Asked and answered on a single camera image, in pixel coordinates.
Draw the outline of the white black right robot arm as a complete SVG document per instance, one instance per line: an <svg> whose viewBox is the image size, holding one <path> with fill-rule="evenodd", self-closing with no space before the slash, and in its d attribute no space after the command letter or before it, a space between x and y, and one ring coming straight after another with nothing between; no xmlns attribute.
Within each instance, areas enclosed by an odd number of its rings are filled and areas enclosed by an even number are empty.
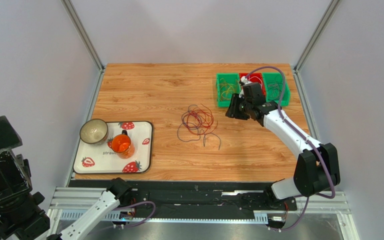
<svg viewBox="0 0 384 240"><path fill-rule="evenodd" d="M341 182L337 148L323 144L298 127L274 101L266 101L261 86L256 82L243 85L240 94L231 96L228 118L252 119L274 133L297 158L292 177L274 182L269 196L274 200L290 197L322 195L335 197L335 187Z"/></svg>

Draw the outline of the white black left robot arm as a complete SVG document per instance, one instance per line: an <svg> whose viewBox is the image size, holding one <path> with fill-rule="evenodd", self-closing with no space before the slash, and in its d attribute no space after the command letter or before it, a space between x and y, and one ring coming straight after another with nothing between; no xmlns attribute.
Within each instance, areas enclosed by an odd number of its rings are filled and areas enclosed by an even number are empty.
<svg viewBox="0 0 384 240"><path fill-rule="evenodd" d="M51 220L40 208L44 196L33 192L29 161L13 149L22 139L6 116L0 116L0 240L82 240L98 222L130 199L131 186L121 178L111 180L98 200L60 233L48 234Z"/></svg>

